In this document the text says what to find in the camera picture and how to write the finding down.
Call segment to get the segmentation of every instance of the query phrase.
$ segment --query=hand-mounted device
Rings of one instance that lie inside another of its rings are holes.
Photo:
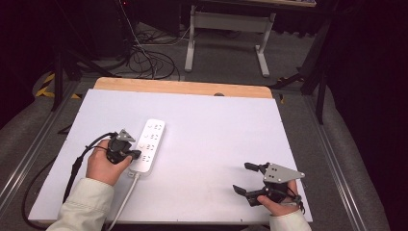
[[[301,196],[292,192],[288,187],[288,181],[305,177],[303,172],[270,163],[258,166],[251,163],[245,163],[244,166],[246,169],[253,171],[259,170],[264,174],[265,186],[261,190],[247,192],[245,189],[233,185],[235,193],[245,196],[250,206],[261,205],[257,197],[259,195],[266,195],[270,200],[281,205],[299,205],[304,213]],[[284,202],[286,197],[291,198],[292,202]]]
[[[141,152],[139,150],[129,150],[132,146],[130,142],[134,141],[135,139],[122,129],[119,134],[116,133],[109,140],[106,157],[115,165],[123,161],[127,156],[132,156],[132,161],[136,160]]]

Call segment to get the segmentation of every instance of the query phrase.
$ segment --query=yellow and black tape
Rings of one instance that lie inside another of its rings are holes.
[[[41,88],[39,88],[39,90],[36,93],[36,96],[45,96],[45,97],[55,97],[55,93],[54,92],[49,92],[47,91],[47,88],[50,86],[51,82],[54,80],[55,78],[55,73],[50,73],[47,78],[45,78],[44,82],[42,83]],[[78,94],[78,93],[74,93],[72,94],[71,98],[73,99],[81,99],[82,98],[82,94]]]

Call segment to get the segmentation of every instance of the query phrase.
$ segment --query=hand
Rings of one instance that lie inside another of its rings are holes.
[[[108,185],[113,186],[119,179],[120,174],[126,169],[132,162],[132,157],[126,157],[122,162],[117,165],[112,164],[108,158],[106,158],[106,149],[108,148],[107,140],[101,141],[98,146],[93,149],[92,154],[88,158],[87,177],[94,179]]]
[[[292,180],[288,182],[288,187],[297,194],[297,186],[296,181]],[[258,201],[263,204],[274,217],[284,216],[296,212],[299,209],[299,206],[291,206],[291,205],[280,205],[278,203],[273,202],[265,195],[260,195],[257,197]],[[289,197],[286,197],[284,202],[291,202],[292,200]]]

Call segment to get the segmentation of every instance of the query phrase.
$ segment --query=power strip socket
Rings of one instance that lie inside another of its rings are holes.
[[[136,146],[141,154],[136,161],[129,165],[128,175],[130,177],[135,177],[137,172],[140,175],[150,174],[165,128],[164,121],[153,118],[147,120]]]

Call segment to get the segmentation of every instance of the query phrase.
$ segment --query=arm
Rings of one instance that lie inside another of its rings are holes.
[[[288,187],[297,194],[297,186],[294,180],[288,182]],[[258,196],[257,199],[271,212],[269,218],[271,231],[312,230],[298,206],[283,206],[271,201],[264,195]]]
[[[106,148],[108,141],[98,145]],[[106,158],[106,150],[96,147],[88,159],[87,178],[78,182],[58,220],[47,230],[101,230],[114,198],[114,185],[131,160],[127,157],[113,165]]]

